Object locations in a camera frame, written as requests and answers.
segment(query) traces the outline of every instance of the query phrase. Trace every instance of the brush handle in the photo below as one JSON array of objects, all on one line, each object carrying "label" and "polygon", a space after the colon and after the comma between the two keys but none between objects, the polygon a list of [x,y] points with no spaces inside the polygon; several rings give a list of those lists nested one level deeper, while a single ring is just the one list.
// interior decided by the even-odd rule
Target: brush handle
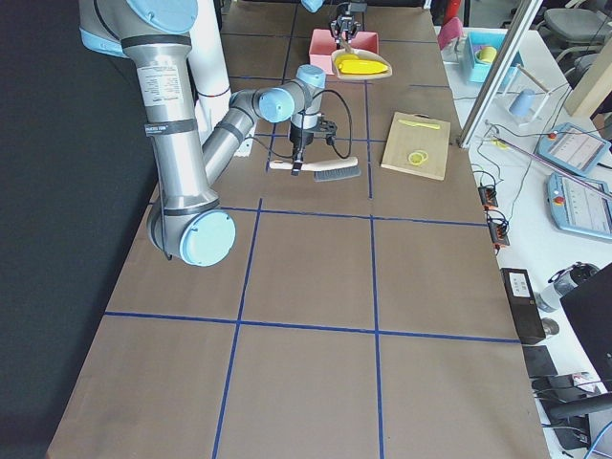
[{"label": "brush handle", "polygon": [[[354,165],[357,165],[357,163],[357,158],[355,156],[352,156],[345,160],[328,160],[318,161],[316,163],[304,163],[301,167],[301,170],[307,170],[310,172],[320,172],[322,170],[334,170],[344,169],[345,167],[353,167]],[[270,161],[270,169],[291,170],[293,169],[293,167],[293,164],[286,163],[284,161]]]}]

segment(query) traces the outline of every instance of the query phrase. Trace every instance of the water bottle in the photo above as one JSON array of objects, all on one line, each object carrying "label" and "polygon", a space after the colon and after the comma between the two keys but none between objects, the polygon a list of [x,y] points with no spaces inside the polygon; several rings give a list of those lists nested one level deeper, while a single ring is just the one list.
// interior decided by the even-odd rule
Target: water bottle
[{"label": "water bottle", "polygon": [[569,268],[558,271],[548,279],[548,286],[535,298],[537,307],[552,313],[561,307],[561,297],[567,295],[600,269],[590,263],[574,263]]}]

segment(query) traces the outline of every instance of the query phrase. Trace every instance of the metal frame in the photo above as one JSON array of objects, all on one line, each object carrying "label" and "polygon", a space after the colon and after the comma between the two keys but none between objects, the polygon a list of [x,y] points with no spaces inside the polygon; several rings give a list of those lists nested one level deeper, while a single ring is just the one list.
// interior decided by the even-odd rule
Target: metal frame
[{"label": "metal frame", "polygon": [[491,71],[478,94],[478,98],[476,98],[476,102],[468,115],[466,125],[459,137],[458,142],[462,148],[470,146],[471,138],[477,126],[485,117],[487,109],[499,90],[504,76],[508,72],[508,69],[510,69],[521,39],[525,32],[530,29],[541,4],[542,0],[522,0],[518,6],[514,20],[506,33],[506,38],[497,55],[497,59],[492,65]]}]

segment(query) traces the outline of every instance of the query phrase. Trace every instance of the black box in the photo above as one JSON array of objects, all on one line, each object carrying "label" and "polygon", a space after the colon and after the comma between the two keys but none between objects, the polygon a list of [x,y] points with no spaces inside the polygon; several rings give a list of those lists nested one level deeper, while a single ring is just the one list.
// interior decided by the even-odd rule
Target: black box
[{"label": "black box", "polygon": [[546,338],[537,312],[536,298],[527,270],[502,268],[506,296],[513,315],[514,328],[523,344],[536,344]]}]

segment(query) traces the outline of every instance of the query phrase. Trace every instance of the blue cylinder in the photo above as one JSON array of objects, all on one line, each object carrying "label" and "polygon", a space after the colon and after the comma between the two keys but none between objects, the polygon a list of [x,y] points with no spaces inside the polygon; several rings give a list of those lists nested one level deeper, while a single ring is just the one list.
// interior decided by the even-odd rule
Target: blue cylinder
[{"label": "blue cylinder", "polygon": [[523,89],[509,108],[510,113],[516,117],[524,117],[529,113],[534,104],[536,93],[533,89]]}]

